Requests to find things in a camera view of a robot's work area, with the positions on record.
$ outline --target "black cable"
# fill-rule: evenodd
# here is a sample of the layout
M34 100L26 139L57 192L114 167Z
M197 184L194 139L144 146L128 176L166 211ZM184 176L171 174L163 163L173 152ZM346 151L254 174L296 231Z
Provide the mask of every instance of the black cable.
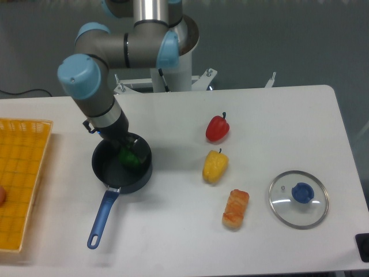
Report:
M168 85L167 85L167 82L166 82L166 80L164 78L164 73L163 73L163 71L162 71L161 68L159 68L159 75L161 77L161 80L163 81L163 85L164 85L165 91L166 92L171 92L170 89L169 89L169 87L168 87Z
M52 94L49 91L47 91L46 89L43 89L43 88L34 88L34 89L29 89L27 91L22 91L22 92L18 92L18 93L6 92L6 91L2 91L0 89L0 92L2 92L4 94L8 94L8 95L22 95L22 94L26 94L26 93L32 92L32 91L43 91L43 92L47 93L50 97L52 97Z

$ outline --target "blue joint cap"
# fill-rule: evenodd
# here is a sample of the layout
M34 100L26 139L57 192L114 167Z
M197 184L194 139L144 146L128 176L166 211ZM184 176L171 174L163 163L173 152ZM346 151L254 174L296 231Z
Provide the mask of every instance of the blue joint cap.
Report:
M178 35L168 31L161 43L156 59L156 68L175 68L179 63Z
M91 30L101 30L101 31L105 31L107 33L110 33L110 30L108 27L106 27L103 24L100 23L96 23L96 22L90 22L90 23L86 23L85 25L83 25L81 27L81 29L78 32L78 35L76 37L76 40L74 41L74 44L76 43L77 39L85 32L91 31Z
M67 95L76 100L91 97L101 84L100 68L85 54L66 58L58 68L58 79Z
M104 12L109 16L109 17L113 17L113 18L118 18L116 17L108 8L108 6L106 5L106 0L101 0L101 5L103 7Z
M292 188L293 198L302 204L307 204L314 198L314 190L307 183L298 183Z

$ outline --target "red bell pepper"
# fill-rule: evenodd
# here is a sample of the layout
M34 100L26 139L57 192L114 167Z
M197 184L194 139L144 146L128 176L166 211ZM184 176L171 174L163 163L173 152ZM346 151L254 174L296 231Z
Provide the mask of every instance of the red bell pepper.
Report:
M223 117L217 115L210 121L206 129L206 137L210 141L217 141L223 138L229 131L229 124L225 120L225 112Z

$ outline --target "green object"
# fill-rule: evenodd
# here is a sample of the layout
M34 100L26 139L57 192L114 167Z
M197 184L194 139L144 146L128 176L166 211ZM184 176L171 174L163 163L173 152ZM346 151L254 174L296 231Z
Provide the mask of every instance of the green object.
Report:
M136 155L124 146L121 147L118 158L120 163L128 169L135 170L138 169L141 165L140 160L136 157Z

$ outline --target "saucepan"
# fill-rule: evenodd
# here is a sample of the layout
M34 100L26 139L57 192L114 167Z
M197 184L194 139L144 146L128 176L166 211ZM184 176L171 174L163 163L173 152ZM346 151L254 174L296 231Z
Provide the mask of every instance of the saucepan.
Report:
M148 152L145 160L137 168L125 166L122 163L121 149L107 140L101 141L93 155L92 168L95 175L107 187L97 212L90 236L87 241L89 249L96 249L111 210L111 207L119 194L133 193L149 181L152 173L152 154L148 143L137 134L130 134L135 141L139 141L141 148Z

